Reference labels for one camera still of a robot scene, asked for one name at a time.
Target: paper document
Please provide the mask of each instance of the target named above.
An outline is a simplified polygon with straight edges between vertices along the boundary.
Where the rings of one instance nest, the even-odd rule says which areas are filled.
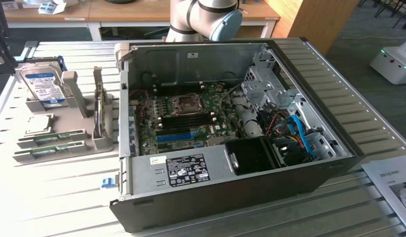
[[[371,161],[362,168],[406,226],[406,156]]]

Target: workbench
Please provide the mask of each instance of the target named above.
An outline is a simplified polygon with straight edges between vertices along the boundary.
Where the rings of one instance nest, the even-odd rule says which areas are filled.
[[[406,140],[377,113],[310,43],[274,39],[314,91],[371,160],[406,155]],[[34,57],[61,55],[78,73],[82,95],[93,94],[93,67],[118,108],[116,41],[41,42]],[[0,150],[13,139],[25,94],[13,77],[0,97]],[[0,230],[8,236],[130,236],[109,208],[101,180],[118,171],[117,140],[112,152],[18,165],[0,157]],[[133,236],[406,236],[406,228],[359,164],[314,192],[210,217],[145,230]]]
[[[66,8],[65,12],[38,14],[36,8],[6,10],[10,28],[86,27],[92,40],[101,41],[101,27],[167,27],[170,1],[138,0],[128,4],[113,4],[105,0],[90,0]],[[237,37],[269,38],[279,16],[269,5],[259,1],[246,1],[239,7],[242,28]]]

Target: white slotted table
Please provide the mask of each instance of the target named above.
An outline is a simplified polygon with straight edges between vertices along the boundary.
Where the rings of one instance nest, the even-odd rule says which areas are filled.
[[[406,155],[406,141],[349,85],[323,57],[301,39],[274,39],[326,106],[367,154],[362,163]],[[78,73],[78,86],[90,95],[93,67],[118,108],[114,41],[41,42],[34,57],[61,55]],[[0,151],[9,149],[24,95],[9,78],[0,98]],[[113,126],[117,134],[117,123]],[[108,208],[102,178],[118,170],[117,142],[109,153],[37,162],[12,163],[0,156],[0,236],[129,236]],[[361,169],[330,179],[313,193],[146,230],[133,236],[406,236],[406,228]]]

